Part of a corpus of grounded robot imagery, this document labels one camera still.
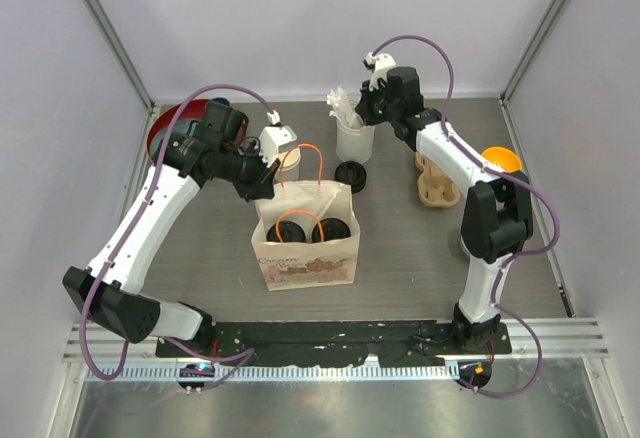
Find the stack of white paper cups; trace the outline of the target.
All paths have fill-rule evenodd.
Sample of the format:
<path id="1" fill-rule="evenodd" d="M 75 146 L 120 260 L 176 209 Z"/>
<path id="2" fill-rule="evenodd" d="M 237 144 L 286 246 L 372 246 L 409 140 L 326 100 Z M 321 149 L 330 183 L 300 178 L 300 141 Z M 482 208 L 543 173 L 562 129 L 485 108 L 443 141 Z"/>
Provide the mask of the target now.
<path id="1" fill-rule="evenodd" d="M 299 178 L 301 151 L 299 148 L 295 148 L 289 152 L 281 153 L 279 155 L 281 162 L 278 180 L 289 182 L 297 181 Z"/>

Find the white straws bundle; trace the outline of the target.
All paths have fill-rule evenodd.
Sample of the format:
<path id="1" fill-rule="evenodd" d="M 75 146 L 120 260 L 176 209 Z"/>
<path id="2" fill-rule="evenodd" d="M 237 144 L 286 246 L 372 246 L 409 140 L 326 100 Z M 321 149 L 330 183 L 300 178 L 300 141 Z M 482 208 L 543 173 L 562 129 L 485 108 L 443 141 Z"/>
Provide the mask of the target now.
<path id="1" fill-rule="evenodd" d="M 362 118 L 356 113 L 348 94 L 341 86 L 330 90 L 326 103 L 331 108 L 329 115 L 346 128 L 356 130 L 364 127 Z"/>

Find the black cup lid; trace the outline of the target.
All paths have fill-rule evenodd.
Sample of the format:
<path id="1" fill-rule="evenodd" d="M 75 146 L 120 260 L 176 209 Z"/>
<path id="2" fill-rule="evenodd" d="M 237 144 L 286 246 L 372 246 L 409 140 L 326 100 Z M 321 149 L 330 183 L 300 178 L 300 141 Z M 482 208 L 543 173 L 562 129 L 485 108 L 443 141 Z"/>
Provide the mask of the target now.
<path id="1" fill-rule="evenodd" d="M 346 239 L 350 236 L 351 230 L 345 221 L 338 218 L 326 218 L 314 227 L 311 240 L 313 243 L 320 243 Z"/>
<path id="2" fill-rule="evenodd" d="M 306 243 L 304 230 L 295 222 L 284 220 L 271 226 L 266 241 L 273 243 Z"/>

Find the printed kraft paper bag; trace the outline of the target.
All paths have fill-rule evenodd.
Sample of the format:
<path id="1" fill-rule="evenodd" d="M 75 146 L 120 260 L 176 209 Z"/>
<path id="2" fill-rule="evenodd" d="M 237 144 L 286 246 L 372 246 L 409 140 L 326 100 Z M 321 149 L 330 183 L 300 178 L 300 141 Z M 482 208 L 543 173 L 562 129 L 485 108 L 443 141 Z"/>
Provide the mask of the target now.
<path id="1" fill-rule="evenodd" d="M 361 228 L 354 209 L 351 187 L 323 177 L 324 156 L 312 144 L 303 143 L 318 154 L 317 177 L 313 180 L 277 181 L 275 196 L 258 200 L 255 208 L 258 223 L 251 245 L 267 289 L 280 291 L 310 287 L 351 284 L 355 280 Z M 338 218 L 347 223 L 351 236 L 346 239 L 313 243 L 311 235 L 320 224 L 318 215 L 328 198 L 337 192 L 338 199 L 324 218 Z M 266 233 L 276 223 L 297 223 L 306 234 L 306 243 L 273 243 Z"/>

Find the single white straw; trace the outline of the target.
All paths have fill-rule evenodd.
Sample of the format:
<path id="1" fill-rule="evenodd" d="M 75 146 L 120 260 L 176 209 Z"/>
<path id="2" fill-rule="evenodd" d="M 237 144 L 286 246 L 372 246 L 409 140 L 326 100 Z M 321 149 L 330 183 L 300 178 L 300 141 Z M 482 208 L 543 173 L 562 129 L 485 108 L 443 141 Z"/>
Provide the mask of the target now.
<path id="1" fill-rule="evenodd" d="M 318 215 L 318 219 L 320 221 L 322 221 L 327 214 L 331 211 L 332 207 L 334 206 L 334 202 L 338 199 L 339 194 L 337 192 L 333 193 L 327 200 L 327 202 L 325 203 L 325 205 L 323 206 L 323 208 L 321 209 L 319 215 Z"/>

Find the stack of black cup lids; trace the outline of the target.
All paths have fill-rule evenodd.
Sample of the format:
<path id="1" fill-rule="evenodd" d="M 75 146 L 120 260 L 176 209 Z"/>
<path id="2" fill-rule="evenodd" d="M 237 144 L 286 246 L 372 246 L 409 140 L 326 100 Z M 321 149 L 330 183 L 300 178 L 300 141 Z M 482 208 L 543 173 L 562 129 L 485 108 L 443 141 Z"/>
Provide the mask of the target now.
<path id="1" fill-rule="evenodd" d="M 349 185 L 353 194 L 364 190 L 367 182 L 365 167 L 356 161 L 345 161 L 338 165 L 334 172 L 334 180 Z"/>

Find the brown pulp cup carrier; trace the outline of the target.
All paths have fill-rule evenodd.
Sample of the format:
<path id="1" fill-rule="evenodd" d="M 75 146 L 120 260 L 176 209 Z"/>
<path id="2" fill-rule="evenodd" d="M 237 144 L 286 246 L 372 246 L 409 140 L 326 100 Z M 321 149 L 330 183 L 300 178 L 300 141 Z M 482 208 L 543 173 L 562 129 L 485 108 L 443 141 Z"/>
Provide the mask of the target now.
<path id="1" fill-rule="evenodd" d="M 416 152 L 414 162 L 419 171 L 418 197 L 424 206 L 451 208 L 459 202 L 460 190 L 433 161 Z"/>

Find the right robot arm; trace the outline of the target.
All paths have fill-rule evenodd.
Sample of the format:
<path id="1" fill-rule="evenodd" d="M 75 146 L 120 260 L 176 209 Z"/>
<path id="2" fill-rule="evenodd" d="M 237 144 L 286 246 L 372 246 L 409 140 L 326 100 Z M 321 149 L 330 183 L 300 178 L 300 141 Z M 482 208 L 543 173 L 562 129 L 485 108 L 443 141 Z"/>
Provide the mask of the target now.
<path id="1" fill-rule="evenodd" d="M 438 110 L 426 107 L 412 67 L 374 71 L 362 85 L 356 112 L 367 125 L 390 124 L 399 140 L 437 165 L 464 196 L 461 239 L 470 262 L 451 338 L 462 352 L 483 350 L 498 332 L 498 302 L 511 262 L 533 234 L 527 177 L 484 160 Z"/>

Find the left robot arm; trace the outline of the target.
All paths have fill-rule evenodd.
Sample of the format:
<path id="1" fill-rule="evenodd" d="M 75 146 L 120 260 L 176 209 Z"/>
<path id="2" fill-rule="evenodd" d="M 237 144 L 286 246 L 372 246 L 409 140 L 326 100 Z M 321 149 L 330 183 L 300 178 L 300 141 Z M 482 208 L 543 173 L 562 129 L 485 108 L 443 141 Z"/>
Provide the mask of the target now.
<path id="1" fill-rule="evenodd" d="M 190 356 L 205 355 L 213 343 L 213 319 L 183 303 L 142 295 L 160 245 L 189 202 L 210 180 L 231 183 L 247 202 L 271 199 L 281 154 L 297 136 L 276 121 L 244 148 L 247 116 L 214 100 L 192 133 L 172 131 L 156 151 L 143 188 L 104 248 L 85 268 L 71 267 L 63 286 L 83 316 L 130 343 L 149 336 L 178 339 Z"/>

